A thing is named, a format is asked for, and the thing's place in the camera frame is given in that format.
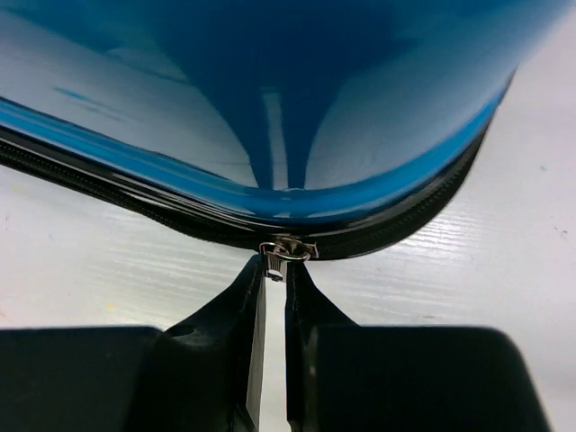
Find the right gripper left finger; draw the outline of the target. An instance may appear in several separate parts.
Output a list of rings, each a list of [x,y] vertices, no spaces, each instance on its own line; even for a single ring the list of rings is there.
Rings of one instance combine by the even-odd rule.
[[[1,333],[4,431],[255,431],[266,301],[260,257],[167,330]]]

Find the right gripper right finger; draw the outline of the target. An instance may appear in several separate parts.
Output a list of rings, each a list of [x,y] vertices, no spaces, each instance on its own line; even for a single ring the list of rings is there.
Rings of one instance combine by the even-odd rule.
[[[362,326],[314,284],[286,276],[287,419],[294,431],[546,431],[524,359],[470,326]]]

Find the blue hard-shell suitcase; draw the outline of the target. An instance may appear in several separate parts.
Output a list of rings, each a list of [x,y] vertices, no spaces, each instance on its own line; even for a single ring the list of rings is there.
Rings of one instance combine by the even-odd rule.
[[[271,261],[452,200],[568,1],[4,1],[1,162]]]

